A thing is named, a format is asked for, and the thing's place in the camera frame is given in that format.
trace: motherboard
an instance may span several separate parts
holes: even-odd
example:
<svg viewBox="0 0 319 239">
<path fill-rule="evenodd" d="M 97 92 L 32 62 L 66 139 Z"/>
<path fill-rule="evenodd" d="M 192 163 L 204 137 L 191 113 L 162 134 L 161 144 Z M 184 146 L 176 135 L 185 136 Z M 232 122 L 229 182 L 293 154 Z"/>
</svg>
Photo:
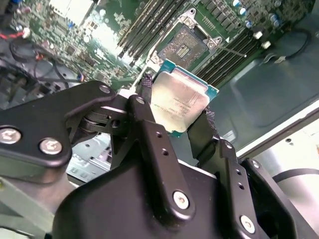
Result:
<svg viewBox="0 0 319 239">
<path fill-rule="evenodd" d="M 219 87 L 312 10 L 314 0 L 25 0 L 11 26 L 85 81 L 117 90 L 169 59 Z"/>
</svg>

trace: black bracket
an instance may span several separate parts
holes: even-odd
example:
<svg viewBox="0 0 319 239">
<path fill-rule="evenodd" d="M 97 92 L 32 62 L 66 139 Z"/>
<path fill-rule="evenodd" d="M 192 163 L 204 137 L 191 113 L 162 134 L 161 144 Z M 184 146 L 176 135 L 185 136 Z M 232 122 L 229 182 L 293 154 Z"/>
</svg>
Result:
<svg viewBox="0 0 319 239">
<path fill-rule="evenodd" d="M 249 175 L 254 198 L 258 202 L 266 201 L 263 208 L 276 217 L 278 238 L 318 238 L 318 235 L 260 163 L 247 158 L 241 164 Z"/>
<path fill-rule="evenodd" d="M 71 142 L 82 118 L 115 96 L 103 83 L 91 81 L 0 112 L 0 129 L 12 128 L 20 134 L 15 143 L 0 143 L 0 175 L 41 183 L 60 178 L 71 159 Z M 45 139 L 58 141 L 61 152 L 41 151 Z"/>
<path fill-rule="evenodd" d="M 128 112 L 132 126 L 127 139 L 117 147 L 119 140 L 112 138 L 112 169 L 130 158 L 133 150 L 140 152 L 155 215 L 162 223 L 178 228 L 194 217 L 195 202 L 168 134 L 155 123 L 149 103 L 141 97 L 129 98 Z"/>
<path fill-rule="evenodd" d="M 204 170 L 214 173 L 220 184 L 219 216 L 221 228 L 232 238 L 260 238 L 257 217 L 246 170 L 237 163 L 234 147 L 220 139 L 214 156 Z"/>
</svg>

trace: sticker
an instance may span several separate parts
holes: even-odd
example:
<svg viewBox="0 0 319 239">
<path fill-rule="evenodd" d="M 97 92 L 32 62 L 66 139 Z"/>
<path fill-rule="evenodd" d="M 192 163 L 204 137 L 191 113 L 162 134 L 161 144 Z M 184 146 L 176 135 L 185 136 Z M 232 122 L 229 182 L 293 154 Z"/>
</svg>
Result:
<svg viewBox="0 0 319 239">
<path fill-rule="evenodd" d="M 236 135 L 235 135 L 234 131 L 231 130 L 227 134 L 225 134 L 223 136 L 223 138 L 225 140 L 227 140 L 228 142 L 232 142 L 232 141 L 234 141 L 236 139 Z"/>
</svg>

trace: red wire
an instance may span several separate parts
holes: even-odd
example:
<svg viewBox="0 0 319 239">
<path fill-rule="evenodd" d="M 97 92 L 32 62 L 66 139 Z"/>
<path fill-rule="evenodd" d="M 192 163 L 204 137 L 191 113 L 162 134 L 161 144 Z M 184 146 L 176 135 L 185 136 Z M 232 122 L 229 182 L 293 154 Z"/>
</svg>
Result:
<svg viewBox="0 0 319 239">
<path fill-rule="evenodd" d="M 23 32 L 18 32 L 16 34 L 10 34 L 10 35 L 3 35 L 3 34 L 0 34 L 0 38 L 2 39 L 9 39 L 9 38 L 17 38 L 17 37 L 20 37 L 20 36 L 23 36 Z"/>
</svg>

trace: screw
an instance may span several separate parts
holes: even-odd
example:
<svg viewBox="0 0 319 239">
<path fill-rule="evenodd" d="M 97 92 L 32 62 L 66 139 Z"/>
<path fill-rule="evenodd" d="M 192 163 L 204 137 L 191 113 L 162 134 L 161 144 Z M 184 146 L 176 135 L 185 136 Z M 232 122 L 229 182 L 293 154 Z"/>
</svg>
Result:
<svg viewBox="0 0 319 239">
<path fill-rule="evenodd" d="M 251 162 L 253 163 L 253 166 L 254 166 L 255 168 L 259 168 L 259 167 L 260 167 L 260 166 L 259 166 L 259 163 L 258 163 L 257 161 L 251 160 Z"/>
<path fill-rule="evenodd" d="M 232 148 L 233 148 L 233 146 L 230 144 L 230 142 L 225 141 L 225 144 L 226 144 L 227 148 L 230 148 L 230 149 L 232 149 Z"/>
<path fill-rule="evenodd" d="M 62 144 L 53 138 L 47 138 L 40 143 L 40 150 L 45 154 L 56 155 L 62 151 Z"/>
<path fill-rule="evenodd" d="M 136 101 L 139 102 L 140 104 L 144 105 L 145 101 L 141 97 L 137 97 Z"/>
<path fill-rule="evenodd" d="M 182 192 L 176 191 L 173 194 L 173 199 L 176 205 L 181 209 L 187 209 L 189 206 L 188 198 Z"/>
<path fill-rule="evenodd" d="M 241 225 L 243 225 L 244 229 L 250 234 L 254 234 L 256 229 L 253 222 L 249 219 L 249 217 L 243 215 L 240 217 Z"/>
<path fill-rule="evenodd" d="M 209 41 L 207 44 L 208 48 L 213 48 L 215 46 L 214 42 Z"/>
<path fill-rule="evenodd" d="M 107 86 L 100 86 L 100 90 L 103 91 L 106 94 L 111 92 L 110 89 Z"/>
<path fill-rule="evenodd" d="M 21 139 L 21 133 L 14 128 L 0 129 L 0 143 L 14 144 Z"/>
</svg>

